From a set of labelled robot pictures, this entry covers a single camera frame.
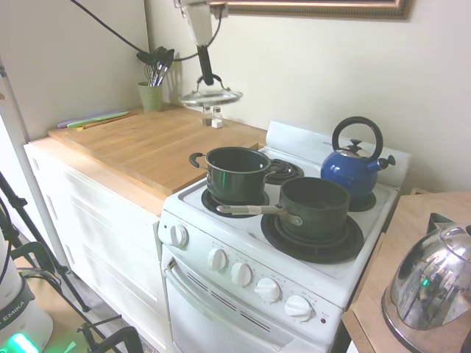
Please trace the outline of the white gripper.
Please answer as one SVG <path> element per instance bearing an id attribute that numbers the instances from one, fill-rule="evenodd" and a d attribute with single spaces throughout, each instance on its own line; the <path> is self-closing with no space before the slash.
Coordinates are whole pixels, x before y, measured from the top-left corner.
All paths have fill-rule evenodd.
<path id="1" fill-rule="evenodd" d="M 202 79 L 207 86 L 213 85 L 213 73 L 207 45 L 212 35 L 211 12 L 209 1 L 183 1 L 183 13 L 186 15 L 191 35 L 197 47 Z"/>

